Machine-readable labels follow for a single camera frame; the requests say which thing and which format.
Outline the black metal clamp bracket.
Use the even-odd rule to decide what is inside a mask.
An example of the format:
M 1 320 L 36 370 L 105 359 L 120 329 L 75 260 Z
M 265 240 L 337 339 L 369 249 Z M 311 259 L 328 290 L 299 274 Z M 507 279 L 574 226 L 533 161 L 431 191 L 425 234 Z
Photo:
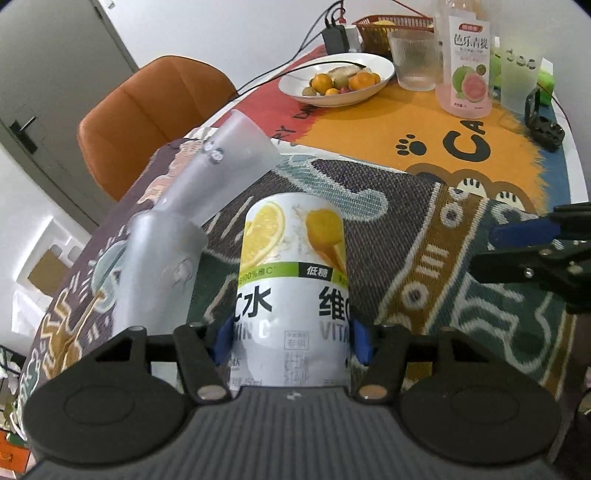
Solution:
M 541 91 L 535 87 L 526 97 L 524 123 L 531 138 L 543 149 L 555 152 L 565 138 L 564 129 L 553 120 L 540 114 Z

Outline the orange upholstered chair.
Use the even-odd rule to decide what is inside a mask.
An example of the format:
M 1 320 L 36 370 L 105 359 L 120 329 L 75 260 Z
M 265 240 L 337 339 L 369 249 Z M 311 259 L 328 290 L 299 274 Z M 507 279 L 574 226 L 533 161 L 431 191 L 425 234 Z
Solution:
M 119 201 L 152 154 L 198 127 L 238 91 L 223 72 L 166 55 L 140 68 L 82 119 L 77 141 L 97 185 Z

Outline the lemon vitamin water bottle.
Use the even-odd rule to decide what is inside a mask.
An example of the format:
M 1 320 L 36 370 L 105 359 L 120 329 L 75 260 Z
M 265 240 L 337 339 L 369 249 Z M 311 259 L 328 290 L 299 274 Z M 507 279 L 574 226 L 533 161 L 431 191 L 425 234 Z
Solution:
M 346 387 L 351 353 L 344 221 L 307 193 L 245 217 L 229 387 Z

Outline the dark woven patterned blanket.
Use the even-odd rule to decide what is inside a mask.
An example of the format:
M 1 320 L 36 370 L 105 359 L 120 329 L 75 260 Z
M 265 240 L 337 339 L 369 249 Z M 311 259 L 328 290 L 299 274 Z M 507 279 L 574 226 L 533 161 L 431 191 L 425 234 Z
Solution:
M 21 401 L 111 337 L 128 222 L 153 205 L 198 148 L 197 140 L 180 139 L 157 150 L 92 235 L 41 320 L 20 377 Z M 363 319 L 422 334 L 451 326 L 557 396 L 581 387 L 579 324 L 563 302 L 532 284 L 483 285 L 468 272 L 470 258 L 489 248 L 494 226 L 526 221 L 528 213 L 507 200 L 322 154 L 288 155 L 205 224 L 191 320 L 228 318 L 246 212 L 263 197 L 297 191 L 342 211 L 349 294 Z

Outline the white fruit bowl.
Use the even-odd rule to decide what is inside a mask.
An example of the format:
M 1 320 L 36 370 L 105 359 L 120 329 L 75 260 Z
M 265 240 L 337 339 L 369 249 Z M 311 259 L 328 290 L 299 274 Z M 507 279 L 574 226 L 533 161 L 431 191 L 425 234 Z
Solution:
M 394 63 L 367 53 L 332 54 L 280 75 L 279 89 L 303 104 L 338 108 L 364 102 L 394 78 Z

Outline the ribbed clear glass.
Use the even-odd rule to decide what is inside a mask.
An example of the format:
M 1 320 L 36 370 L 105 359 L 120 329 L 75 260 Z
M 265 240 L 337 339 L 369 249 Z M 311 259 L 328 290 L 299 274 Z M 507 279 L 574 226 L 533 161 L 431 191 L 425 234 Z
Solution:
M 397 29 L 389 33 L 394 73 L 402 88 L 427 92 L 436 87 L 437 44 L 428 30 Z

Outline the frosted cup near bottle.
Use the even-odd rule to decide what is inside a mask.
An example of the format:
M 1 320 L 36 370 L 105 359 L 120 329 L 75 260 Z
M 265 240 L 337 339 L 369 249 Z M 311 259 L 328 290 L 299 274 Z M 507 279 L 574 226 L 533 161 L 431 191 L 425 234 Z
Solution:
M 123 254 L 113 331 L 142 327 L 150 335 L 184 324 L 207 237 L 177 214 L 146 210 L 132 218 Z

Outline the upright frosted cup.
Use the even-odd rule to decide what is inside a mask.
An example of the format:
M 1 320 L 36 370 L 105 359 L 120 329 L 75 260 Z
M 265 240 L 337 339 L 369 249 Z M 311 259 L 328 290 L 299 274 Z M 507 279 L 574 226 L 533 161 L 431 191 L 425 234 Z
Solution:
M 543 58 L 539 45 L 528 34 L 503 33 L 501 40 L 501 105 L 518 115 L 537 86 Z

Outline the black power adapter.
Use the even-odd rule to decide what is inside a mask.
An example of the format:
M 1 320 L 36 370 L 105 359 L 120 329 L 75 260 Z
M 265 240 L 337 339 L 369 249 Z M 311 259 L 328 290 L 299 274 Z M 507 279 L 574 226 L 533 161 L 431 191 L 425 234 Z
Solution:
M 331 25 L 322 30 L 322 41 L 325 44 L 325 52 L 328 55 L 349 52 L 349 40 L 346 29 L 342 25 Z

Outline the grey door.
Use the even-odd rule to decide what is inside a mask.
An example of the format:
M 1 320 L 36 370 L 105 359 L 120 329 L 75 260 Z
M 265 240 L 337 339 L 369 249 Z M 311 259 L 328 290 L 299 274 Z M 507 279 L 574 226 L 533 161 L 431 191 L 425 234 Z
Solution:
M 114 201 L 90 175 L 77 143 L 85 115 L 137 69 L 98 1 L 1 4 L 1 141 L 16 163 L 86 231 Z M 27 129 L 30 155 L 10 131 Z

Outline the frosted cup near chair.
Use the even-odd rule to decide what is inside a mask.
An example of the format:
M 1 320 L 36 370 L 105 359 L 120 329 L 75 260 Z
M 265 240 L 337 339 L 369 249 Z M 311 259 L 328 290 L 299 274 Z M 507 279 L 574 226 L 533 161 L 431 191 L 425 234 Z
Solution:
M 200 226 L 281 161 L 263 130 L 237 110 L 211 135 L 153 209 Z

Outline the orange cat table mat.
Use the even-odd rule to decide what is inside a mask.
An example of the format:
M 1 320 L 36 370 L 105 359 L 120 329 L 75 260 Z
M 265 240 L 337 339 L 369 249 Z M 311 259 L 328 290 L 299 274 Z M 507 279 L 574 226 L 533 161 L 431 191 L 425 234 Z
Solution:
M 270 82 L 236 109 L 270 138 L 332 151 L 424 176 L 453 187 L 545 213 L 571 200 L 562 149 L 549 152 L 530 137 L 521 117 L 493 106 L 480 120 L 455 117 L 434 92 L 413 92 L 391 80 L 353 106 L 316 108 Z

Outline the white foam packaging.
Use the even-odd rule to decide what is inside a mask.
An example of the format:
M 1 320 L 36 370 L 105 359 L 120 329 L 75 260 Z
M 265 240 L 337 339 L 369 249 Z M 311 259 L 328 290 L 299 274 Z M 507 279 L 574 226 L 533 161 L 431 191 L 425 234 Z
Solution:
M 45 310 L 89 239 L 89 233 L 70 218 L 46 216 L 41 220 L 12 274 L 13 333 L 34 337 Z

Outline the pink guava juice bottle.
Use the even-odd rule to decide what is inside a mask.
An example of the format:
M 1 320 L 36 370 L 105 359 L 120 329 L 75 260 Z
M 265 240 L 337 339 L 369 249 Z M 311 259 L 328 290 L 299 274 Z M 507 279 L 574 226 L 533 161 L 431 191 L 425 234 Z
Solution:
M 492 108 L 491 12 L 486 1 L 437 1 L 435 34 L 440 54 L 436 96 L 441 108 L 481 119 Z

